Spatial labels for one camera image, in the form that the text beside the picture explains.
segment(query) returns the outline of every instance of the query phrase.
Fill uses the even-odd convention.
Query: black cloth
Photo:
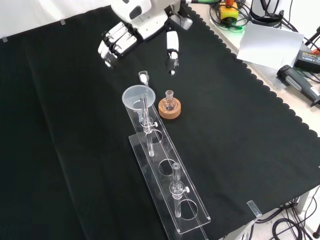
[[[13,226],[13,239],[25,239],[15,231],[19,219],[45,224],[55,239],[165,239],[130,148],[134,128],[121,100],[143,70],[156,105],[168,89],[182,103],[181,115],[164,124],[211,217],[204,227],[209,239],[254,219],[250,200],[266,213],[320,184],[317,134],[189,13],[193,26],[178,32],[174,77],[167,74],[164,31],[117,68],[105,66],[97,53],[101,33],[119,22],[110,7],[0,43],[0,128],[6,133],[0,219]],[[15,107],[19,114],[8,111]],[[50,179],[37,175],[55,177],[55,194]],[[8,234],[1,225],[1,237],[11,239]],[[38,233],[32,239],[51,238]]]

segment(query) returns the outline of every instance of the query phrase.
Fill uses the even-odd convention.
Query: plastic funnel
[[[148,86],[134,85],[124,91],[124,93],[122,94],[122,102],[127,108],[135,112],[141,112],[141,97],[146,98],[146,104],[149,108],[152,104],[154,104],[156,94]]]

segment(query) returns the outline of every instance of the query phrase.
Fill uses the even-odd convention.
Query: clear acrylic rack
[[[211,218],[153,105],[155,98],[145,85],[124,91],[122,101],[136,131],[130,144],[168,238],[208,239],[203,225]]]

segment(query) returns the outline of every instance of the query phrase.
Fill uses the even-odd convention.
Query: small glass bottle
[[[177,102],[174,99],[174,91],[168,90],[165,92],[165,100],[163,101],[162,106],[167,111],[172,111],[177,108]]]

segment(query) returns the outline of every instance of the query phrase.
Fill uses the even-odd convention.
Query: test tube
[[[142,124],[143,124],[143,131],[146,133],[146,144],[148,146],[148,152],[149,152],[149,156],[153,157],[155,155],[154,152],[154,146],[153,146],[153,142],[152,142],[152,137],[151,137],[151,122],[149,119],[149,111],[148,111],[148,105],[147,105],[147,99],[146,96],[142,96],[140,98],[140,102],[141,102],[141,110],[142,110]]]
[[[181,218],[181,204],[180,199],[174,199],[174,214],[177,218]]]
[[[180,163],[175,162],[172,164],[172,177],[173,177],[173,185],[172,191],[173,193],[181,193],[181,174],[180,174]],[[179,204],[181,196],[174,196],[174,213],[177,218],[181,217],[181,204]]]
[[[172,164],[172,177],[173,177],[173,185],[172,190],[175,193],[179,193],[181,190],[181,174],[180,174],[180,163],[175,162]]]

